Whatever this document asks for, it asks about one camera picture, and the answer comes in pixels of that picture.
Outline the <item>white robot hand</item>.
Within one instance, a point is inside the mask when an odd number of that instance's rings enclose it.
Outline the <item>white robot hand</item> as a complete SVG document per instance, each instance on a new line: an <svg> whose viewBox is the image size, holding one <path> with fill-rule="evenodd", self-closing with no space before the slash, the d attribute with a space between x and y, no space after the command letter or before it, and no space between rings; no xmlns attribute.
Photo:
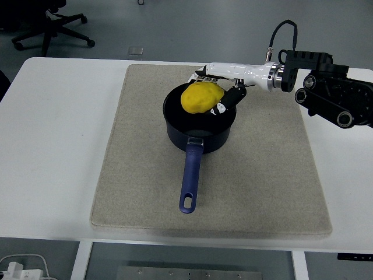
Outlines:
<svg viewBox="0 0 373 280"><path fill-rule="evenodd" d="M221 115L235 107L248 86L274 88L276 65L226 64L213 62L195 71L181 95L181 106L191 114Z"/></svg>

